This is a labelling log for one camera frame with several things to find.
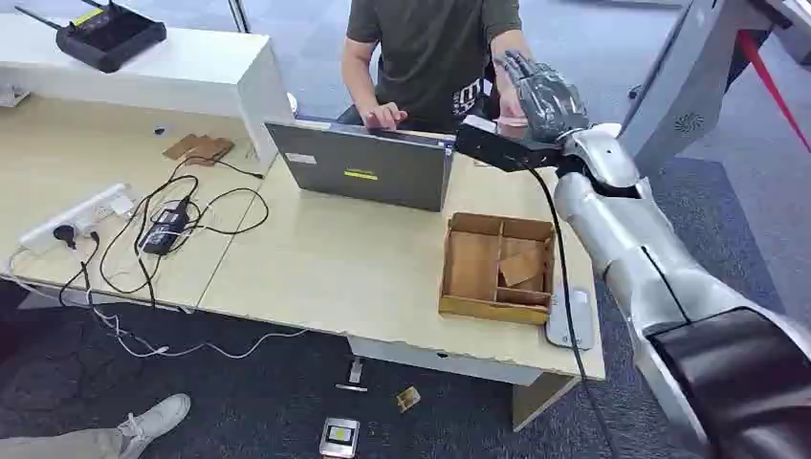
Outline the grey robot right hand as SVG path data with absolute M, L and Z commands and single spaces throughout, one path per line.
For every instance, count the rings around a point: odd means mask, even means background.
M 550 65 L 514 50 L 495 62 L 512 82 L 535 141 L 555 143 L 566 133 L 590 126 L 578 89 Z

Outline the person's left hand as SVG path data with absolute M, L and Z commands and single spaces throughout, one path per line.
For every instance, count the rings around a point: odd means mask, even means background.
M 511 83 L 500 82 L 499 117 L 496 120 L 501 135 L 510 138 L 523 138 L 528 130 L 528 120 L 524 114 L 515 87 Z

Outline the person's right hand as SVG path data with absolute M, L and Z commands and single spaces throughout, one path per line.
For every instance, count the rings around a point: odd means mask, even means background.
M 395 130 L 408 114 L 394 102 L 364 108 L 359 111 L 363 125 L 369 130 Z

